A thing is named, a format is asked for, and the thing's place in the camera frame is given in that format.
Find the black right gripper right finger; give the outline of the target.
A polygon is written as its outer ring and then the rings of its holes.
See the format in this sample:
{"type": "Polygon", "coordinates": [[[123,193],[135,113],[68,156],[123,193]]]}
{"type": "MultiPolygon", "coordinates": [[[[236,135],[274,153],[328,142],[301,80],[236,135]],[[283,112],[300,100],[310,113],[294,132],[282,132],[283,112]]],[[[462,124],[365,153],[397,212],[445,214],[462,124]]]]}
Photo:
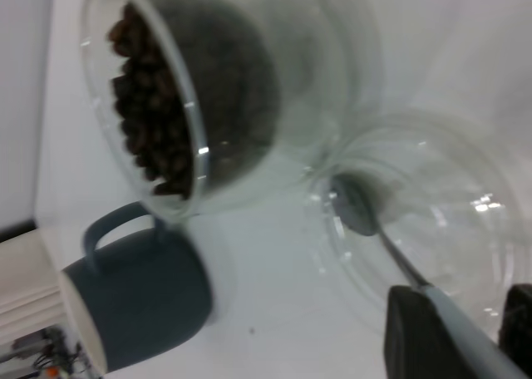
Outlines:
{"type": "Polygon", "coordinates": [[[507,293],[499,346],[513,361],[531,360],[531,285],[514,285],[507,293]]]}

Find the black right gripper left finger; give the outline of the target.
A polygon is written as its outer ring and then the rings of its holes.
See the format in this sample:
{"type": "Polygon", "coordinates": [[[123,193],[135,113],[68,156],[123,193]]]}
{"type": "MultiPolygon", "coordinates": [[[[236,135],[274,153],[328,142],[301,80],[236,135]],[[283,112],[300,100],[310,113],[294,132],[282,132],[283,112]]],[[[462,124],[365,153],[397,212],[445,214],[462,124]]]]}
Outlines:
{"type": "Polygon", "coordinates": [[[383,358],[388,378],[510,378],[511,361],[458,320],[452,326],[425,294],[393,286],[383,358]]]}

